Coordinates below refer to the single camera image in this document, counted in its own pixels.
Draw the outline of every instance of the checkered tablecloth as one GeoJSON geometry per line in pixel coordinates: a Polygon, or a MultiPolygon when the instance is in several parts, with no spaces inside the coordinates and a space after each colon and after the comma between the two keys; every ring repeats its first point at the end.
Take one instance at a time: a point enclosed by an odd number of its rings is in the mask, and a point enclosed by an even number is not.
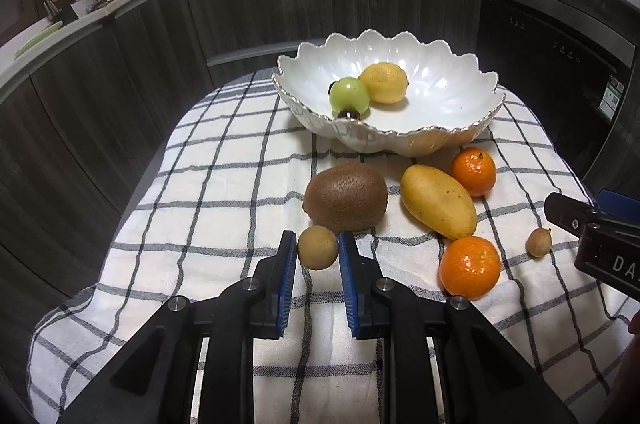
{"type": "MultiPolygon", "coordinates": [[[[420,296],[443,300],[438,258],[447,241],[401,208],[399,181],[411,159],[360,155],[306,131],[259,71],[216,90],[180,121],[158,175],[111,247],[100,280],[37,326],[29,364],[34,414],[52,424],[160,305],[176,294],[217,296],[273,255],[283,230],[309,225],[308,181],[360,160],[389,191],[385,219],[357,235],[362,255],[420,296]]],[[[502,257],[496,287],[476,306],[543,375],[583,423],[602,411],[636,302],[578,272],[577,242],[552,228],[552,253],[524,250],[552,191],[586,200],[538,120],[513,94],[473,142],[498,168],[494,190],[476,199],[477,235],[502,257]]],[[[457,149],[418,159],[448,169],[457,149]]],[[[289,327],[279,341],[256,341],[256,422],[372,423],[380,414],[381,343],[355,341],[347,326],[338,263],[297,265],[289,327]]],[[[197,420],[194,413],[192,422],[197,420]]]]}

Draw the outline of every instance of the metal screw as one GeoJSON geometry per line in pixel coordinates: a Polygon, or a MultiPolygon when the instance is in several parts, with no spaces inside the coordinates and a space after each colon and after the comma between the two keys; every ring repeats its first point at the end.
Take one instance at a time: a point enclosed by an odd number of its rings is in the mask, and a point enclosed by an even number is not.
{"type": "Polygon", "coordinates": [[[380,278],[376,281],[376,287],[382,292],[389,292],[389,290],[393,290],[396,287],[396,282],[391,278],[380,278]]]}
{"type": "Polygon", "coordinates": [[[244,290],[251,292],[252,290],[256,290],[258,287],[260,287],[260,280],[257,278],[251,277],[242,280],[242,288],[244,290]]]}
{"type": "Polygon", "coordinates": [[[166,307],[172,312],[180,312],[185,306],[187,306],[187,298],[182,296],[174,296],[166,303],[166,307]]]}
{"type": "Polygon", "coordinates": [[[469,301],[463,296],[453,296],[449,298],[449,304],[456,310],[466,310],[469,307],[469,301]]]}

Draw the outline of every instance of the small brown fruit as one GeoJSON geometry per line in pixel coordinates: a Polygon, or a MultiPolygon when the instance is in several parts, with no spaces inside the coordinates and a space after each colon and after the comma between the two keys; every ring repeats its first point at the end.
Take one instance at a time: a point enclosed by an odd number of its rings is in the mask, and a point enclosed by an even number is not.
{"type": "Polygon", "coordinates": [[[303,230],[298,240],[300,263],[311,270],[324,270],[338,257],[338,241],[326,227],[313,225],[303,230]]]}
{"type": "Polygon", "coordinates": [[[375,227],[385,216],[388,192],[383,176],[351,162],[319,173],[306,186],[302,209],[315,225],[335,234],[375,227]]]}
{"type": "Polygon", "coordinates": [[[525,249],[534,258],[542,258],[551,251],[551,244],[551,229],[540,228],[529,235],[525,249]]]}

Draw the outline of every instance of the tangerine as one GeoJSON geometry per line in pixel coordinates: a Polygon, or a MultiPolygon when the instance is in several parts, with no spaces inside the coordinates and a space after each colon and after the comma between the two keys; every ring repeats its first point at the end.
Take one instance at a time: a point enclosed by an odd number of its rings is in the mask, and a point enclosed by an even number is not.
{"type": "Polygon", "coordinates": [[[442,285],[452,296],[478,299],[498,282],[500,256],[490,241],[465,236],[444,251],[439,274],[442,285]]]}
{"type": "Polygon", "coordinates": [[[453,159],[451,176],[459,181],[472,197],[482,197],[495,185],[494,159],[480,148],[463,149],[453,159]]]}

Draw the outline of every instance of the white bowl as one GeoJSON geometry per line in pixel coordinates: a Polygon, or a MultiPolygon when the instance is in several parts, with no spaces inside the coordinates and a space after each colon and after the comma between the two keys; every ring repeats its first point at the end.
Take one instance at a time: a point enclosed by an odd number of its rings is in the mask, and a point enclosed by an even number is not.
{"type": "Polygon", "coordinates": [[[331,34],[322,46],[303,42],[295,58],[278,58],[278,70],[271,79],[300,123],[361,153],[418,157],[469,143],[504,102],[504,93],[496,91],[498,74],[479,71],[474,54],[457,56],[445,41],[424,44],[408,32],[388,39],[366,30],[357,39],[331,34]],[[376,62],[394,62],[406,72],[405,99],[393,105],[372,102],[361,120],[335,118],[329,85],[358,77],[376,62]]]}

